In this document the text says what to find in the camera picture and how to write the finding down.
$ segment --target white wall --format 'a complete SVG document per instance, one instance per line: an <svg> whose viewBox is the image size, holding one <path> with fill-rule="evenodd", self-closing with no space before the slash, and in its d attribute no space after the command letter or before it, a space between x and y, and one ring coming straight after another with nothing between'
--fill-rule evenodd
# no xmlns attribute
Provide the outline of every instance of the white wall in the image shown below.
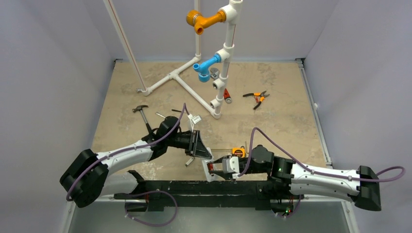
<svg viewBox="0 0 412 233"><path fill-rule="evenodd" d="M56 233L113 60L81 0L6 0L0 18L0 232Z"/></svg>
<svg viewBox="0 0 412 233"><path fill-rule="evenodd" d="M193 0L113 0L138 60L187 60L195 53L194 30L186 23ZM290 60L306 57L338 0L245 0L236 27L235 60ZM85 1L110 54L126 59L103 0ZM228 0L202 0L201 12L211 16ZM202 35L202 57L222 48L225 24Z"/></svg>
<svg viewBox="0 0 412 233"><path fill-rule="evenodd" d="M340 0L305 60L334 167L408 169L381 183L381 212L356 209L365 233L412 232L411 16L410 0Z"/></svg>

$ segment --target blue pipe fitting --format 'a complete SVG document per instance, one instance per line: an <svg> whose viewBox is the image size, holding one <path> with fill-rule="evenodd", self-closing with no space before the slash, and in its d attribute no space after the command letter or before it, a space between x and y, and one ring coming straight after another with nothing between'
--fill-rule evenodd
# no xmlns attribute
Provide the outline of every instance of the blue pipe fitting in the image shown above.
<svg viewBox="0 0 412 233"><path fill-rule="evenodd" d="M199 80L203 83L206 83L210 79L209 67L221 61L221 57L218 54L215 54L212 58L200 65L198 63L194 64L193 69L199 73Z"/></svg>

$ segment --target pliers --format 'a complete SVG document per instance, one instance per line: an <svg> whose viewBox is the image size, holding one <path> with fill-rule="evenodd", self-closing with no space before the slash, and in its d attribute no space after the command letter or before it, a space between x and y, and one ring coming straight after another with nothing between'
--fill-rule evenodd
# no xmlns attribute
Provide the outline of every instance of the pliers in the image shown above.
<svg viewBox="0 0 412 233"><path fill-rule="evenodd" d="M253 110L256 110L260 106L262 101L265 99L265 97L268 97L270 95L270 94L265 95L265 93L266 93L266 91L264 91L262 93L248 93L248 94L244 94L243 97L247 97L247 96L260 97L259 103L253 108Z"/></svg>

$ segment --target orange pipe fitting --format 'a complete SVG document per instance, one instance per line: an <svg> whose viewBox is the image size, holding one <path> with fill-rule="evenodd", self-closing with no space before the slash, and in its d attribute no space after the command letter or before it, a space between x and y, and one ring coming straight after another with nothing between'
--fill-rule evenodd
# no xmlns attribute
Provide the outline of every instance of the orange pipe fitting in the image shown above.
<svg viewBox="0 0 412 233"><path fill-rule="evenodd" d="M191 10L186 16L186 22L190 26L194 27L194 31L198 35L201 35L205 28L208 28L215 23L225 22L225 21L226 21L226 14L224 11L219 11L214 16L205 18L202 16L200 12L196 10Z"/></svg>

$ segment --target pvc elbow joint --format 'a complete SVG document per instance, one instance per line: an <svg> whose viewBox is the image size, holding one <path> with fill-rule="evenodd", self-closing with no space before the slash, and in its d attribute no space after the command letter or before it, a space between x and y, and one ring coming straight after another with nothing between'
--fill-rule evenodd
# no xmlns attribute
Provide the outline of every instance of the pvc elbow joint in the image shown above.
<svg viewBox="0 0 412 233"><path fill-rule="evenodd" d="M199 80L203 83L206 83L210 79L209 67L221 61L222 59L220 58L220 56L218 54L215 54L212 58L200 65L198 63L194 64L193 69L199 73Z"/></svg>
<svg viewBox="0 0 412 233"><path fill-rule="evenodd" d="M215 23L225 22L225 21L226 21L226 14L224 11L219 11L214 16L206 18L206 17L203 17L200 12L196 10L191 10L186 16L186 22L190 26L194 27L194 31L198 35L201 35L205 28L208 28Z"/></svg>

